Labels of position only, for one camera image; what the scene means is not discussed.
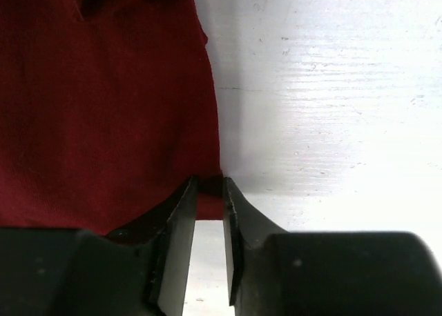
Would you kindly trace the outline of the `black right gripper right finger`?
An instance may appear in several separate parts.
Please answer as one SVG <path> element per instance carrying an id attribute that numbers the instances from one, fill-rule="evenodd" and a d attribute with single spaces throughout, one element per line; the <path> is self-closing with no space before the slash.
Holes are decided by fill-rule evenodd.
<path id="1" fill-rule="evenodd" d="M 289 232 L 223 182 L 237 315 L 440 315 L 441 272 L 407 232 Z"/>

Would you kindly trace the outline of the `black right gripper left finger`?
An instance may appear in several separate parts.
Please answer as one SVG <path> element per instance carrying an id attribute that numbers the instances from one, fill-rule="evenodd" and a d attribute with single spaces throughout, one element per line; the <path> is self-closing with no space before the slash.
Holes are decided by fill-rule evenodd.
<path id="1" fill-rule="evenodd" d="M 181 315 L 198 181 L 99 236 L 89 230 L 1 229 L 2 315 Z"/>

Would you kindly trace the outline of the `dark red t-shirt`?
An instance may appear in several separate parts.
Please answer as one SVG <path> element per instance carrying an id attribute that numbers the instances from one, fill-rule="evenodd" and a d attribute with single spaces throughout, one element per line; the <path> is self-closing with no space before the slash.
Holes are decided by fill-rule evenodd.
<path id="1" fill-rule="evenodd" d="M 194 0 L 1 0 L 1 225 L 105 235 L 222 175 Z"/>

